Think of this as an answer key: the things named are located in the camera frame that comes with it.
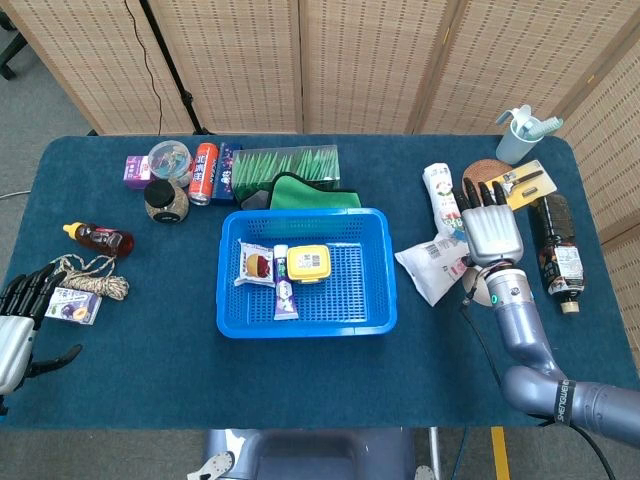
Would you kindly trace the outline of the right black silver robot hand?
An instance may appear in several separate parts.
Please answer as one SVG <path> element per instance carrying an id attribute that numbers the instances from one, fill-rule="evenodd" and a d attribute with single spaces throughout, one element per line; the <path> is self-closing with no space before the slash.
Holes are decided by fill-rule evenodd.
<path id="1" fill-rule="evenodd" d="M 502 185 L 497 181 L 492 188 L 484 182 L 475 185 L 465 177 L 453 195 L 468 248 L 464 263 L 480 267 L 501 261 L 517 264 L 523 257 L 524 245 Z"/>

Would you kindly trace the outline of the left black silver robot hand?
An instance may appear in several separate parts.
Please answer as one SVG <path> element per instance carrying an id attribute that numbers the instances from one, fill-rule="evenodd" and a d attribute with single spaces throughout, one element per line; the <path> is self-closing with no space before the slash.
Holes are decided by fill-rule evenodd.
<path id="1" fill-rule="evenodd" d="M 70 364 L 82 351 L 74 345 L 52 360 L 34 361 L 33 346 L 55 289 L 65 279 L 48 263 L 31 274 L 21 274 L 1 290 L 1 401 L 25 379 L 50 373 Z"/>

